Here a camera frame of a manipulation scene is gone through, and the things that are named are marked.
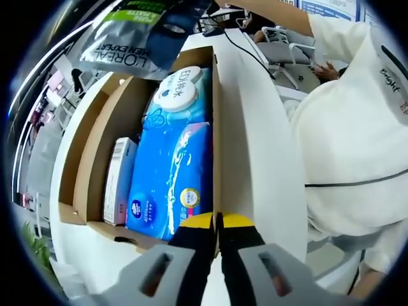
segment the blue tissue package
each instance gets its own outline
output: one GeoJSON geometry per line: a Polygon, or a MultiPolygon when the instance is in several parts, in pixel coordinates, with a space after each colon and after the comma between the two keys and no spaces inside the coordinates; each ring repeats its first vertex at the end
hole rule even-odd
{"type": "Polygon", "coordinates": [[[143,131],[127,203],[126,227],[170,240],[183,220],[211,211],[210,124],[143,131]]]}
{"type": "Polygon", "coordinates": [[[211,69],[183,68],[161,82],[147,110],[143,128],[212,122],[211,106],[211,69]]]}

